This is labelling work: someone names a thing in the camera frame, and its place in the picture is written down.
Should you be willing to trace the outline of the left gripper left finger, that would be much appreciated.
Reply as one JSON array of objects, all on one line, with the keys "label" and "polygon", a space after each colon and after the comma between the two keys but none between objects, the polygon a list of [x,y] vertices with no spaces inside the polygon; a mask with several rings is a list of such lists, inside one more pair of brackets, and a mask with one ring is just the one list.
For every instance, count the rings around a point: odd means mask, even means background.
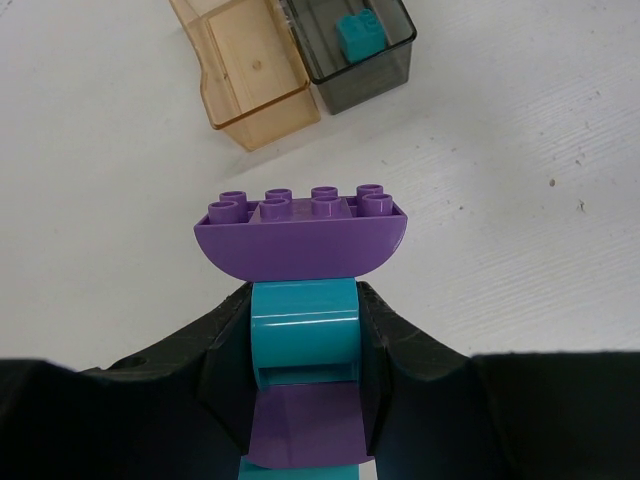
[{"label": "left gripper left finger", "polygon": [[106,369],[1,364],[5,479],[234,479],[253,422],[245,284]]}]

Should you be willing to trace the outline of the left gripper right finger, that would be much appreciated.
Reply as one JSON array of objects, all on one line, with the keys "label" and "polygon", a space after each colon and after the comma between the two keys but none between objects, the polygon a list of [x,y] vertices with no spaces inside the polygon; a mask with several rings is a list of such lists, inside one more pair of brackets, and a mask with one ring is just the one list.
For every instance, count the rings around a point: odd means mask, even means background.
[{"label": "left gripper right finger", "polygon": [[366,448],[381,479],[635,479],[635,352],[464,356],[358,284]]}]

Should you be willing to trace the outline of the purple round lego brick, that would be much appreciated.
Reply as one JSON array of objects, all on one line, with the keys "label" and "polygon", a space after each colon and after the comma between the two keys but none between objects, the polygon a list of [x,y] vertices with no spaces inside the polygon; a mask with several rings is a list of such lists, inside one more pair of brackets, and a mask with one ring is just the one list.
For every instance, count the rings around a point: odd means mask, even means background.
[{"label": "purple round lego brick", "polygon": [[258,392],[246,459],[269,469],[369,461],[358,385],[282,385]]}]

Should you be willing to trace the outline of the teal rounded lego brick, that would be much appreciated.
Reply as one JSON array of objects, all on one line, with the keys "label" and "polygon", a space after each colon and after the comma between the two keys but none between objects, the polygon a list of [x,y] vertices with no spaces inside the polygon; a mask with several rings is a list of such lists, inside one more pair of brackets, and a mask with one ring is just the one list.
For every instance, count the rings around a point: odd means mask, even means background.
[{"label": "teal rounded lego brick", "polygon": [[261,390],[358,381],[361,330],[356,280],[254,284],[250,336]]}]

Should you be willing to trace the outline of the purple curved boat lego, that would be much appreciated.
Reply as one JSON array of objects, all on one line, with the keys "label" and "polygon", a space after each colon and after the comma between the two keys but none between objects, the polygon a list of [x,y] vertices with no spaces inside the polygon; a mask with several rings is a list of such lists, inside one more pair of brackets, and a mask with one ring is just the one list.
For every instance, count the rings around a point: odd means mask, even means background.
[{"label": "purple curved boat lego", "polygon": [[250,201],[223,192],[194,234],[209,261],[247,282],[358,277],[379,268],[399,247],[407,215],[379,184],[353,196],[319,186],[308,198],[288,189]]}]

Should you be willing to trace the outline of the teal long lego brick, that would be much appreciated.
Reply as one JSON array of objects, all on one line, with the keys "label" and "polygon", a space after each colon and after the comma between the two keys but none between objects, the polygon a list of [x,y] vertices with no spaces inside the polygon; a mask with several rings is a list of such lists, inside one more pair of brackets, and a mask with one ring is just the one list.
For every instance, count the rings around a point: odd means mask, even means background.
[{"label": "teal long lego brick", "polygon": [[359,480],[359,466],[270,469],[246,460],[240,463],[239,480]]}]

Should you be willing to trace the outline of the amber transparent container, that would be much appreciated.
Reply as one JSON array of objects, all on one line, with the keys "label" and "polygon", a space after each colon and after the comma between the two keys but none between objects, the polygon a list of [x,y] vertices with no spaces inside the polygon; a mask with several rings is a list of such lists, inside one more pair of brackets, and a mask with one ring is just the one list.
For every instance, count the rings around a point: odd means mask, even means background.
[{"label": "amber transparent container", "polygon": [[279,1],[170,5],[197,57],[200,95],[213,129],[254,151],[320,120]]}]

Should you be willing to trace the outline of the grey transparent container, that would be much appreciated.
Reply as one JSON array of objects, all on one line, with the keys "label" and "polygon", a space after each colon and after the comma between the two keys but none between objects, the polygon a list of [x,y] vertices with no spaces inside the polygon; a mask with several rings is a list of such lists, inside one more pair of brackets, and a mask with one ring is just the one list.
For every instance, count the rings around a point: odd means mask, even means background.
[{"label": "grey transparent container", "polygon": [[401,1],[283,1],[311,82],[336,115],[409,79],[417,29]]}]

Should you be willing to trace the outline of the small teal lego brick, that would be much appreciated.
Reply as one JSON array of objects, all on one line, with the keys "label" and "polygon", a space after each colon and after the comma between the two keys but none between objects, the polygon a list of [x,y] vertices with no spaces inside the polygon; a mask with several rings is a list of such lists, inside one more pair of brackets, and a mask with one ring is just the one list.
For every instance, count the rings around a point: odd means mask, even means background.
[{"label": "small teal lego brick", "polygon": [[354,64],[382,52],[386,34],[376,14],[368,8],[337,20],[340,50],[348,63]]}]

